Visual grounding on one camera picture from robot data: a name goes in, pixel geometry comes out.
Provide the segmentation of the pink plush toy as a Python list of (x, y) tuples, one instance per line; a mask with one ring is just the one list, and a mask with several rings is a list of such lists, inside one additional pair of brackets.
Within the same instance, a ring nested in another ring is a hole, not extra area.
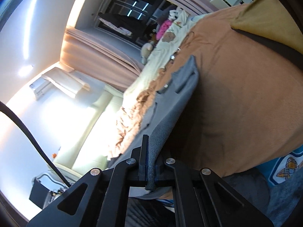
[(156, 33), (156, 40), (160, 40), (162, 38), (162, 36), (166, 32), (166, 30), (172, 25), (172, 23), (173, 22), (169, 19), (162, 23), (162, 25), (159, 27), (158, 32)]

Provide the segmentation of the cream bed sheet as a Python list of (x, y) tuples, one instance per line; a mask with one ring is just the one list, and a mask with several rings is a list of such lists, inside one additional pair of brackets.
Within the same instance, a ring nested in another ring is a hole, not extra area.
[(156, 80), (195, 24), (206, 14), (190, 16), (182, 10), (178, 18), (165, 31), (156, 47), (147, 58), (142, 72), (123, 94), (122, 106), (118, 110), (113, 140), (106, 146), (108, 160), (123, 154), (139, 133), (143, 116), (152, 105), (156, 92)]

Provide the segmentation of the blue patterned garment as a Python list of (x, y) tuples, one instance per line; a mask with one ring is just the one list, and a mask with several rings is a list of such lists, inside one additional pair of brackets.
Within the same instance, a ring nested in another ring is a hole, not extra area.
[(267, 180), (269, 187), (277, 186), (302, 168), (302, 145), (286, 156), (272, 159), (256, 168)]

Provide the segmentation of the mustard yellow garment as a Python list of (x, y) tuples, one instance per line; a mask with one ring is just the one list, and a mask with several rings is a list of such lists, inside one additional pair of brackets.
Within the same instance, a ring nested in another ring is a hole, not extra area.
[(302, 53), (302, 32), (279, 0), (252, 1), (231, 21), (231, 27)]

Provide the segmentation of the orange fleece blanket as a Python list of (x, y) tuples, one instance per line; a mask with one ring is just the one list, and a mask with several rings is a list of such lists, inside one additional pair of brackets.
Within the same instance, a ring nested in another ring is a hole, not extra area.
[(301, 63), (231, 28), (246, 7), (200, 19), (156, 80), (157, 92), (195, 57), (197, 87), (166, 142), (190, 168), (210, 168), (220, 176), (246, 171), (302, 144)]

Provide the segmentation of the pink curtain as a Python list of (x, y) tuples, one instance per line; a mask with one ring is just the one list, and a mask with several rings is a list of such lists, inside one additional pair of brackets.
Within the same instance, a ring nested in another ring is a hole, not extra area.
[(140, 45), (148, 24), (171, 3), (191, 15), (215, 11), (211, 0), (75, 0), (63, 37), (60, 63), (127, 89), (140, 75)]

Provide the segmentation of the grey t-shirt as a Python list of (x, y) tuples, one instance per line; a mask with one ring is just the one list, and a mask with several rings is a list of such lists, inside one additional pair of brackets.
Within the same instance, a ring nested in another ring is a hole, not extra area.
[(111, 166), (114, 168), (119, 162), (130, 158), (132, 150), (141, 146), (143, 135), (149, 136), (148, 186), (147, 189), (145, 187), (131, 187), (129, 197), (157, 199), (171, 190), (170, 187), (155, 187), (154, 165), (179, 116), (197, 87), (198, 80), (199, 72), (196, 59), (191, 55), (185, 65), (172, 73), (166, 86), (156, 92), (153, 104), (143, 116), (142, 128), (139, 133), (126, 151)]

